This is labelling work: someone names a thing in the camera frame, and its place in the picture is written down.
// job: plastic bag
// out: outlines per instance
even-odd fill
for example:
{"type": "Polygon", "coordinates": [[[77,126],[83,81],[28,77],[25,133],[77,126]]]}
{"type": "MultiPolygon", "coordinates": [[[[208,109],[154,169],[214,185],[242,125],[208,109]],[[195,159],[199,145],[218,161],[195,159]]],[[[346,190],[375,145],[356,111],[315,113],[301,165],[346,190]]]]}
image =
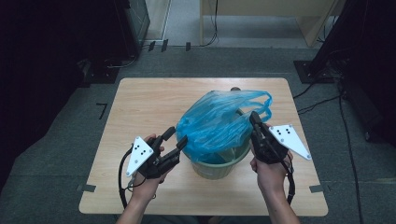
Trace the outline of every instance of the plastic bag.
{"type": "Polygon", "coordinates": [[[267,91],[210,91],[182,116],[176,127],[177,140],[188,136],[183,151],[192,161],[221,163],[221,156],[228,158],[223,160],[227,162],[233,155],[226,150],[242,146],[250,137],[251,111],[265,113],[265,122],[272,116],[271,103],[272,96],[267,91]],[[268,98],[263,103],[253,101],[261,96],[268,98]],[[245,107],[253,109],[243,113],[240,109],[245,107]]]}

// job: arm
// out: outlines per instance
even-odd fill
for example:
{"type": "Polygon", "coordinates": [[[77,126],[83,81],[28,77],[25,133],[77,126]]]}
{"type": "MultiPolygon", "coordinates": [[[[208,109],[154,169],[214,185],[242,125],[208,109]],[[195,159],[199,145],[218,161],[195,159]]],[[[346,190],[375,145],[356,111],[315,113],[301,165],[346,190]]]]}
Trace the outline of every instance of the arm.
{"type": "Polygon", "coordinates": [[[283,187],[285,168],[280,163],[266,164],[256,158],[253,158],[250,165],[253,171],[257,172],[257,182],[267,204],[271,222],[300,223],[286,200],[283,187]]]}
{"type": "MultiPolygon", "coordinates": [[[[148,141],[151,137],[155,138],[155,134],[151,134],[150,136],[145,138],[145,141],[148,141]]],[[[134,185],[138,185],[143,183],[142,185],[134,188],[133,195],[128,202],[125,210],[121,214],[120,218],[117,220],[117,224],[138,224],[141,222],[143,215],[149,202],[154,197],[155,192],[157,191],[158,185],[162,183],[166,174],[160,176],[156,179],[146,179],[141,174],[137,173],[134,185]]]]}

